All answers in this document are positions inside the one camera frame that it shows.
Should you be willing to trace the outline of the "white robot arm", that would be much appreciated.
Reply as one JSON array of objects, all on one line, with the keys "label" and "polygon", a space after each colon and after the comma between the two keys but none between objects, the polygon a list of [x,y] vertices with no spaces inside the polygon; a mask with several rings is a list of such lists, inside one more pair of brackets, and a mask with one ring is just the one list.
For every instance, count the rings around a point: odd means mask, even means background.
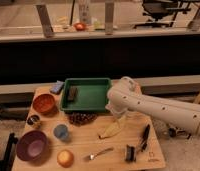
[{"label": "white robot arm", "polygon": [[107,92],[106,108],[121,117],[128,111],[136,111],[184,129],[200,137],[200,104],[144,95],[137,82],[122,77]]}]

